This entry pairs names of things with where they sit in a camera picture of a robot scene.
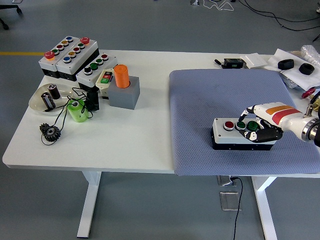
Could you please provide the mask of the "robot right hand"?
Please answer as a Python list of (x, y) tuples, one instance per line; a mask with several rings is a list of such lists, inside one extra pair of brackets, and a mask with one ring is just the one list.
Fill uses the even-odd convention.
[(238, 119), (240, 122), (249, 114), (256, 116), (259, 129), (240, 130), (239, 133), (253, 143), (265, 143), (282, 138), (283, 132), (293, 132), (300, 140), (307, 141), (307, 123), (311, 120), (292, 106), (282, 102), (256, 104), (247, 107)]

